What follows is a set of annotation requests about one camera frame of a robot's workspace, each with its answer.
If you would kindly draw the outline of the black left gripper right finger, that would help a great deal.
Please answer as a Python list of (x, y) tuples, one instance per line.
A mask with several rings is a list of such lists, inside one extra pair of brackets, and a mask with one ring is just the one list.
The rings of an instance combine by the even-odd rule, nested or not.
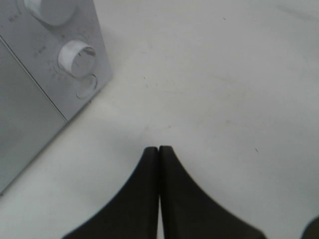
[(160, 203), (166, 239), (263, 239), (265, 235), (211, 199), (171, 146), (159, 148)]

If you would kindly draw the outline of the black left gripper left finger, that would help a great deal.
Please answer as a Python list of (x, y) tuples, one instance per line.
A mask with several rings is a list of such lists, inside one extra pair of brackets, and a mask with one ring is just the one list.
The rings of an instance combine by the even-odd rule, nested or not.
[(159, 213), (159, 151), (144, 149), (120, 191), (66, 239), (155, 239)]

